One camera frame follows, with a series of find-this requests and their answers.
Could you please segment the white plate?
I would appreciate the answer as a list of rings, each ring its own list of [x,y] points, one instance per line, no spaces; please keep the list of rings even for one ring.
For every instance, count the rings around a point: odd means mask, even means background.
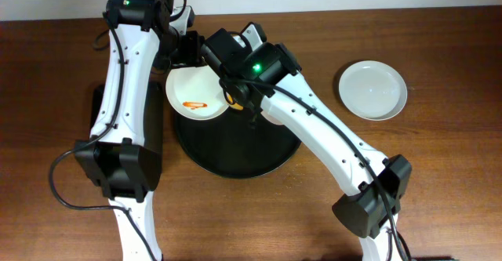
[[[219,77],[209,67],[183,67],[169,72],[166,95],[173,109],[196,121],[219,117],[228,108]]]
[[[271,124],[274,124],[274,125],[282,125],[282,122],[279,121],[278,119],[272,117],[271,115],[269,115],[269,113],[267,113],[265,110],[262,110],[260,112],[260,114],[267,120],[269,121]]]

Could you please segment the green and yellow sponge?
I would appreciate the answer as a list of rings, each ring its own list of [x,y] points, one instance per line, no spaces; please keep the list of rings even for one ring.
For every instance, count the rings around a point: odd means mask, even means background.
[[[230,108],[237,111],[242,111],[244,109],[244,107],[238,104],[237,101],[233,99],[228,92],[224,94],[224,98]]]

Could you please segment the pale blue plate front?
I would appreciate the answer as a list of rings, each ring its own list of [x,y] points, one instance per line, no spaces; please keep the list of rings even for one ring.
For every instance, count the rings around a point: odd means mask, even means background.
[[[403,77],[393,67],[374,60],[347,67],[340,76],[338,92],[352,114],[370,121],[395,117],[408,99]]]

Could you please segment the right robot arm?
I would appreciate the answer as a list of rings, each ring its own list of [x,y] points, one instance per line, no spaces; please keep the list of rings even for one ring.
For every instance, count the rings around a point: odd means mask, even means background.
[[[409,260],[397,219],[411,164],[358,137],[315,95],[282,43],[268,42],[258,24],[249,30],[246,37],[221,28],[205,43],[206,61],[230,103],[284,125],[324,164],[344,193],[333,214],[358,236],[364,260]]]

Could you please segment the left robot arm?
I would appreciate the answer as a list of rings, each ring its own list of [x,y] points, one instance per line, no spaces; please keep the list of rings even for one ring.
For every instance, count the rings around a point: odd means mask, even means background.
[[[195,19],[174,0],[109,0],[110,39],[101,103],[75,159],[115,214],[124,260],[160,260],[153,197],[162,172],[163,96],[151,69],[195,65],[187,28]]]

